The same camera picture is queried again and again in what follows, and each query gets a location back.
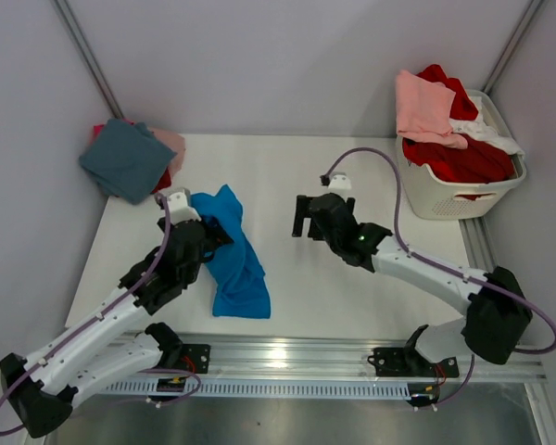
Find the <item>bright blue t-shirt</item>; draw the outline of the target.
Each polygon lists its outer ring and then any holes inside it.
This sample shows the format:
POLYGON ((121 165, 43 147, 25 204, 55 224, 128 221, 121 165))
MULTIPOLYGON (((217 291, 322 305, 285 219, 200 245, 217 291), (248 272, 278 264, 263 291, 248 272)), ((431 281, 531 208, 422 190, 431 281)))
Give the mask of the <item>bright blue t-shirt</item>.
POLYGON ((233 240, 215 251, 207 263, 217 288, 212 303, 215 317, 268 319, 271 298, 265 271, 242 228, 243 206, 229 185, 217 194, 196 193, 192 206, 207 223, 218 225, 233 240))

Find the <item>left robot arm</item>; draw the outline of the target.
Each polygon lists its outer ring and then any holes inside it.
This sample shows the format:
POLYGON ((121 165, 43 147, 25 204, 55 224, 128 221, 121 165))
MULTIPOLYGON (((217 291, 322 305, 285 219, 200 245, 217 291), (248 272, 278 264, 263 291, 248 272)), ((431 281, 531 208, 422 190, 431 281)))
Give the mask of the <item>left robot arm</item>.
POLYGON ((96 310, 42 349, 27 356, 9 353, 0 361, 3 398, 32 438, 53 432, 84 401, 129 375, 183 370, 183 342, 162 322, 118 350, 104 351, 179 297, 196 281, 201 265, 233 243, 213 221, 159 219, 158 226, 160 246, 137 262, 96 310))

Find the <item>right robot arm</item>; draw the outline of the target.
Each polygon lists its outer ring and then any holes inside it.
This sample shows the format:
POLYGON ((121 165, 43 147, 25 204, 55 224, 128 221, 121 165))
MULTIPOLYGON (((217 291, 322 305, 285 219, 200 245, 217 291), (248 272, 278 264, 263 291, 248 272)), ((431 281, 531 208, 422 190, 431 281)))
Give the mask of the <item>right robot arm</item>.
POLYGON ((328 193, 297 196, 294 237, 310 221, 309 238, 325 242, 344 263, 370 273, 392 276, 442 300, 460 319, 422 325, 404 346, 403 362, 415 375, 456 355, 473 354, 503 365, 515 351, 533 314, 514 274, 455 269, 434 260, 421 261, 401 246, 395 233, 371 222, 357 222, 352 199, 328 193))

